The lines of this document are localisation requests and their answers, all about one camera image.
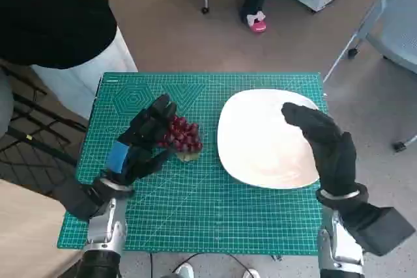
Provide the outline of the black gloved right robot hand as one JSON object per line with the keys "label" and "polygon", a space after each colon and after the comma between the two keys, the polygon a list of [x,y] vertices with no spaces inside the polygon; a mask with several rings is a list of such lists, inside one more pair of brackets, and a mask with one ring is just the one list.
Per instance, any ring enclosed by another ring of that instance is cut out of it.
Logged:
{"label": "black gloved right robot hand", "polygon": [[356,148],[351,134],[316,109],[286,102],[281,112],[288,124],[301,129],[310,144],[321,187],[335,197],[357,191]]}

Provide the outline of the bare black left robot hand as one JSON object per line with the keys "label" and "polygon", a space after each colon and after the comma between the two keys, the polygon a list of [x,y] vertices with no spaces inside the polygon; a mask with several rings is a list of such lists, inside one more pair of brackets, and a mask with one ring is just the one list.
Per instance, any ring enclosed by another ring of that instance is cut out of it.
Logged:
{"label": "bare black left robot hand", "polygon": [[168,94],[142,109],[112,144],[105,169],[94,184],[106,193],[131,193],[136,180],[159,171],[171,152],[165,149],[155,155],[154,149],[168,134],[176,110]]}

